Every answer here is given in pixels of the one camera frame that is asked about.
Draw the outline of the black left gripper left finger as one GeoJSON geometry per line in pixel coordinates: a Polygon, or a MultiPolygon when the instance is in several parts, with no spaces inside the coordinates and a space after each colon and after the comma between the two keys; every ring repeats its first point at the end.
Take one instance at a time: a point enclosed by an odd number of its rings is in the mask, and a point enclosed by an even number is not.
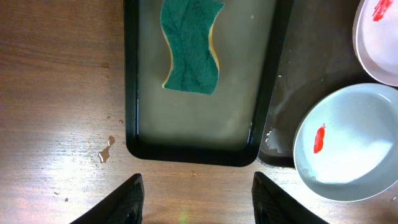
{"type": "Polygon", "coordinates": [[[141,224],[144,205],[141,174],[134,174],[72,224],[141,224]]]}

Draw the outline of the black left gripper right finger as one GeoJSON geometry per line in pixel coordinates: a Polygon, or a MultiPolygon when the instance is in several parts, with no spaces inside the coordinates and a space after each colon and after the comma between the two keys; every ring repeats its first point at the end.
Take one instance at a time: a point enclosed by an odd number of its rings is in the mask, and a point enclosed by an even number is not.
{"type": "Polygon", "coordinates": [[[256,224],[328,224],[262,172],[255,172],[252,204],[256,224]]]}

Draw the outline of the light blue plate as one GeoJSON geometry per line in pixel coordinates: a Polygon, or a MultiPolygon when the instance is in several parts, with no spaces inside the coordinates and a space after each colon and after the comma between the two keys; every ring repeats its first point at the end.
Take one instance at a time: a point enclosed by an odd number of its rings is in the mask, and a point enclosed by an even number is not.
{"type": "Polygon", "coordinates": [[[300,122],[293,149],[302,182],[323,198],[382,193],[397,183],[397,89],[361,83],[333,92],[300,122]]]}

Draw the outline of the green yellow sponge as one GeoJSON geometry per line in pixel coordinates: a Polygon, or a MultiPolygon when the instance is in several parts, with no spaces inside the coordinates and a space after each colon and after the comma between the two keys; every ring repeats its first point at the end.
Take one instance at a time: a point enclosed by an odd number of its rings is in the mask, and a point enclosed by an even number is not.
{"type": "Polygon", "coordinates": [[[224,3],[217,0],[165,0],[160,24],[171,63],[162,86],[169,90],[210,95],[220,66],[213,47],[213,26],[224,3]]]}

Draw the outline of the white pink plate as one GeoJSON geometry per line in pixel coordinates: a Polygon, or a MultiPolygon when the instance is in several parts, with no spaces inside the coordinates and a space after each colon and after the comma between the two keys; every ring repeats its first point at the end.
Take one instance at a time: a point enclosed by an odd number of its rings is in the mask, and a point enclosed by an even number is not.
{"type": "Polygon", "coordinates": [[[361,0],[353,24],[353,47],[362,68],[397,86],[397,0],[361,0]]]}

